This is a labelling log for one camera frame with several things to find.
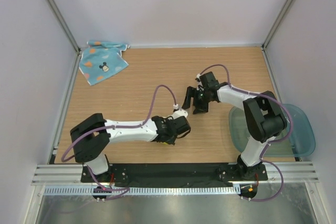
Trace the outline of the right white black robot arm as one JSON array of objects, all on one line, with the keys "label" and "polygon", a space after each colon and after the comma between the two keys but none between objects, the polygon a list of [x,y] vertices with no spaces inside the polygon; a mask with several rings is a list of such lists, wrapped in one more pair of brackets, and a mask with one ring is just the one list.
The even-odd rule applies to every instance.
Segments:
[{"label": "right white black robot arm", "polygon": [[227,84],[219,88],[187,87],[182,108],[186,110],[193,105],[193,114],[207,113],[208,104],[212,101],[228,103],[243,110],[249,138],[237,158],[236,173],[243,180],[254,177],[262,163],[266,145],[287,127],[280,103],[271,91],[256,93]]}]

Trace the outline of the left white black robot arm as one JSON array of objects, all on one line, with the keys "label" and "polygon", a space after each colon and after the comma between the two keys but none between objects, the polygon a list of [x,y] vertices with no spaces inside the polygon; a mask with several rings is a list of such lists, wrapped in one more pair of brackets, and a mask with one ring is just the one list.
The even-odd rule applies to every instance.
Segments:
[{"label": "left white black robot arm", "polygon": [[174,145],[191,131],[187,112],[177,110],[168,117],[153,116],[142,121],[118,122],[93,114],[70,130],[74,158],[86,164],[100,182],[111,177],[111,169],[103,150],[109,144],[133,141],[158,142]]}]

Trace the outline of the teal transparent plastic tub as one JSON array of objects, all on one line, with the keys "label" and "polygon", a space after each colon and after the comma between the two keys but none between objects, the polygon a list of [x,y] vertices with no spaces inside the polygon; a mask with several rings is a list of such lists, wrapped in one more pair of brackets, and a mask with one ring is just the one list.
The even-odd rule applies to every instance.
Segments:
[{"label": "teal transparent plastic tub", "polygon": [[[273,143],[267,149],[264,157],[306,157],[311,155],[316,147],[314,133],[306,114],[297,106],[285,104],[289,111],[294,128],[289,138],[279,143]],[[243,110],[233,107],[229,112],[229,130],[233,145],[242,152],[250,136]]]}]

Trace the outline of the blue cartoon mouse towel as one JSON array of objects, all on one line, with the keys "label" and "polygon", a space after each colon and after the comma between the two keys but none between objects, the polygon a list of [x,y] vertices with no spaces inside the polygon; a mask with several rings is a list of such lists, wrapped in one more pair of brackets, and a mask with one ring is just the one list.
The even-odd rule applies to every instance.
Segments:
[{"label": "blue cartoon mouse towel", "polygon": [[129,48],[128,44],[90,40],[81,54],[79,70],[89,85],[93,86],[128,67],[122,53]]}]

